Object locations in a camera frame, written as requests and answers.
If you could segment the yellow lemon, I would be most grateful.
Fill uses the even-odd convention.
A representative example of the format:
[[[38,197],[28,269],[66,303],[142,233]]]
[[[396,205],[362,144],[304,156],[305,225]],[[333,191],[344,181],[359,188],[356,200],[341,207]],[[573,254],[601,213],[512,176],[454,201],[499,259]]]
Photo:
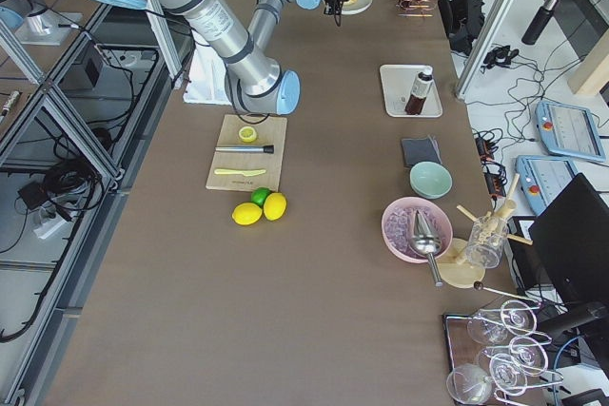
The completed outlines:
[[[247,226],[261,219],[263,209],[256,203],[246,202],[238,204],[232,212],[232,220],[239,225]]]
[[[283,193],[273,192],[265,198],[263,212],[269,221],[279,220],[287,208],[287,199]]]

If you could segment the metal ice scoop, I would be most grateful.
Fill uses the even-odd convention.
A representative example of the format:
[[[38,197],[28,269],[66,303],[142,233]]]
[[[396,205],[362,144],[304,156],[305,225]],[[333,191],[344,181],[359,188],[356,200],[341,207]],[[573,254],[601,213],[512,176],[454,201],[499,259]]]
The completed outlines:
[[[442,287],[443,281],[436,263],[436,255],[441,251],[442,241],[420,210],[415,211],[409,245],[419,256],[427,259],[435,286]]]

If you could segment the half lime slice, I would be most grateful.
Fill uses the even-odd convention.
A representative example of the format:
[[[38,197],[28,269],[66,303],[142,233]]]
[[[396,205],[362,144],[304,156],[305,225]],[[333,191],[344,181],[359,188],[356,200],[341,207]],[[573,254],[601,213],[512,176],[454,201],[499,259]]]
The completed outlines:
[[[250,144],[258,139],[258,131],[254,126],[242,126],[238,131],[238,137],[241,142]]]

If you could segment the yellow lemon right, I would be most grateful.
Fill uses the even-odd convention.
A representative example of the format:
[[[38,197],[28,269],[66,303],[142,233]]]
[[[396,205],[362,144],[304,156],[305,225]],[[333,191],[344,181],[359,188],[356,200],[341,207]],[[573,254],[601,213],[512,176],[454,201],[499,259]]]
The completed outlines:
[[[263,212],[269,221],[279,220],[287,208],[287,199],[283,193],[273,192],[265,198]]]

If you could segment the cream plastic tray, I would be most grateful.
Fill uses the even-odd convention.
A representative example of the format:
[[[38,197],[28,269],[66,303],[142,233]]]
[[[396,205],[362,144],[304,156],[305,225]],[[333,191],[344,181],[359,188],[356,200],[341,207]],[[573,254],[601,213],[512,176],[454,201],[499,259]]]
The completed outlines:
[[[385,64],[380,66],[383,100],[386,113],[394,118],[439,118],[442,115],[442,103],[435,80],[432,80],[429,91],[418,115],[405,111],[413,86],[419,74],[428,65]]]

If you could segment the green lime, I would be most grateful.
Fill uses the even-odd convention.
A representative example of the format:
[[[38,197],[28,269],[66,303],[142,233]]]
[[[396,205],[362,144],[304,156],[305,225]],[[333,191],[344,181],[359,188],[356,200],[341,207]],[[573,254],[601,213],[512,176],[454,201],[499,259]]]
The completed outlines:
[[[259,187],[251,192],[250,201],[260,207],[263,207],[265,204],[265,200],[271,193],[272,191],[269,188]]]

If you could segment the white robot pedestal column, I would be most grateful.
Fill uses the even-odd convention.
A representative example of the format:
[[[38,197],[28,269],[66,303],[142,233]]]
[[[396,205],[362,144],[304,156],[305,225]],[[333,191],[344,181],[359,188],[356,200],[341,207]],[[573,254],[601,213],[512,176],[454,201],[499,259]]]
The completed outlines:
[[[196,46],[183,100],[187,104],[230,105],[224,62],[208,44]]]

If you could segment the aluminium frame post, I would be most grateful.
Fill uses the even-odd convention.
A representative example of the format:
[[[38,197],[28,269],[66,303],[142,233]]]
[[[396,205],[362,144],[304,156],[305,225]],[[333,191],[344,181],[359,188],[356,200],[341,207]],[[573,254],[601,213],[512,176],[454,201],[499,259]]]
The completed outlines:
[[[514,0],[494,0],[481,29],[481,34],[476,40],[456,84],[455,96],[458,100],[465,101],[467,91],[479,72],[484,57],[489,51],[513,2]]]

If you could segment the yellow plastic knife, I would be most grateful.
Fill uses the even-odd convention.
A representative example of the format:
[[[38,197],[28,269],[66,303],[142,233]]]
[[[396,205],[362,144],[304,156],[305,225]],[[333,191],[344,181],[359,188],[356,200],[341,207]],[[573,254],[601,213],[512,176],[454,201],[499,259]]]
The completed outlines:
[[[233,168],[214,168],[214,175],[217,176],[244,176],[244,177],[255,177],[266,174],[266,169],[233,169]]]

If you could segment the black monitor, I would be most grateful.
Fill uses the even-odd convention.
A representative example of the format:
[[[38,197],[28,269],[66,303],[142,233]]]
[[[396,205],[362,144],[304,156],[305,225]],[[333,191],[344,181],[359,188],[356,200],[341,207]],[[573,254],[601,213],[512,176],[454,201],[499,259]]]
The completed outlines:
[[[583,174],[537,216],[530,234],[564,300],[608,303],[608,205]]]

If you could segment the pink bowl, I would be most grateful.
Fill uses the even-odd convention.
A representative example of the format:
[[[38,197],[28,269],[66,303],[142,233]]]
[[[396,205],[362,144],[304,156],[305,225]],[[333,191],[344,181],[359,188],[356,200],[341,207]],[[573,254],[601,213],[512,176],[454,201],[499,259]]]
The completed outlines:
[[[387,248],[397,258],[421,264],[427,263],[426,257],[416,254],[408,242],[413,235],[416,212],[422,214],[438,234],[442,248],[435,257],[439,258],[450,246],[453,228],[447,215],[429,200],[419,197],[403,197],[392,202],[383,212],[382,233]]]

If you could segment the mint green bowl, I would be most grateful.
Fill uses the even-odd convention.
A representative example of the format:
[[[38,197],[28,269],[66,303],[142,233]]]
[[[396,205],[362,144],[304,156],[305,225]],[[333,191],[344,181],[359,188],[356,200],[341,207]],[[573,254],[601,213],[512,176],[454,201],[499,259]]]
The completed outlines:
[[[435,200],[446,195],[453,186],[449,171],[441,164],[420,162],[409,172],[411,188],[421,197]]]

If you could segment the white plate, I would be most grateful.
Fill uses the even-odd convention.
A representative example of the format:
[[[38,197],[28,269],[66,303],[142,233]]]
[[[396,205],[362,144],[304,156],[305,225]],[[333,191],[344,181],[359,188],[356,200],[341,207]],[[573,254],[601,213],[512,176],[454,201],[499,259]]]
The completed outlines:
[[[343,2],[342,15],[355,15],[366,11],[372,4],[373,0],[357,0],[350,4],[349,0]]]

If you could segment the tea bottle on tray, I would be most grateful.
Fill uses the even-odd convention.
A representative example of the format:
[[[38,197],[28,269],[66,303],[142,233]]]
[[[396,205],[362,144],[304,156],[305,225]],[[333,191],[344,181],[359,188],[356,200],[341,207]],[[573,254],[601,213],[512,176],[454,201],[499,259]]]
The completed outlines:
[[[413,82],[404,112],[407,115],[419,115],[433,84],[433,69],[426,67],[420,71]]]

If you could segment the grey folded cloth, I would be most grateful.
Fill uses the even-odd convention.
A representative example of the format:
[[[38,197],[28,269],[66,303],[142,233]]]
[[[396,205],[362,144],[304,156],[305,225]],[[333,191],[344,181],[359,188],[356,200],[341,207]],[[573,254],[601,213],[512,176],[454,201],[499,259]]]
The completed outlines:
[[[442,164],[439,146],[433,136],[402,138],[403,162],[406,168],[422,162]]]

